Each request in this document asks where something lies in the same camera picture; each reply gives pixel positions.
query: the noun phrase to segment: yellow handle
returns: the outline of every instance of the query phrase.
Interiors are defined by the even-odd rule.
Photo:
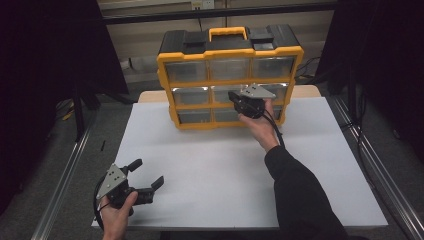
[[[244,40],[247,40],[246,28],[230,27],[230,28],[211,28],[209,29],[209,42],[212,42],[213,35],[234,35],[243,34]]]

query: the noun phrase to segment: black sleeve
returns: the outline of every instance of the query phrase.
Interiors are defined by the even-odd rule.
[[[283,239],[347,239],[315,175],[282,146],[272,148],[265,164],[274,178],[277,218]]]

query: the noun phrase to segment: white table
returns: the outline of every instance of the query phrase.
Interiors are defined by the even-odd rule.
[[[293,98],[282,132],[288,151],[315,173],[345,227],[387,225],[325,98]],[[168,103],[134,104],[115,163],[143,159],[128,176],[132,187],[149,187],[161,175],[165,184],[153,204],[134,207],[129,228],[278,228],[264,155],[246,128],[178,130]]]

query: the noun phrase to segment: wall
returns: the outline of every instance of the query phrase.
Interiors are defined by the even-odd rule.
[[[242,8],[259,6],[276,6],[285,4],[300,4],[328,2],[326,0],[216,0],[215,8]],[[190,11],[191,2],[187,0],[98,0],[104,16],[126,14],[149,14],[173,11]],[[175,20],[149,23],[133,23],[110,25],[108,31],[112,38],[118,58],[132,58],[135,70],[124,70],[127,82],[138,81],[142,74],[144,80],[155,78],[155,57],[159,51],[162,37],[166,31],[187,30],[200,31],[214,27],[266,27],[271,24],[289,24],[300,44],[305,50],[303,63],[310,58],[321,56],[328,29],[333,17],[333,11],[269,14],[255,16],[240,16],[228,18],[208,18],[190,20]],[[315,72],[318,61],[308,67],[306,74]]]

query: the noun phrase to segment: human hand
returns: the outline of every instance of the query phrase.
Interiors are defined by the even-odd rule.
[[[138,192],[134,191],[128,195],[121,209],[109,205],[109,199],[104,196],[100,201],[102,208],[102,220],[104,226],[103,240],[122,240],[128,225],[128,216],[131,207],[137,201]]]
[[[265,101],[265,109],[271,114],[268,116],[270,119],[274,119],[274,110],[272,108],[271,99],[264,99]],[[260,117],[258,119],[252,119],[244,116],[243,114],[238,115],[239,120],[246,124],[246,126],[250,129],[253,137],[262,148],[265,149],[266,152],[271,150],[271,148],[278,146],[278,140],[275,137],[274,128],[272,125],[266,120],[264,117]]]

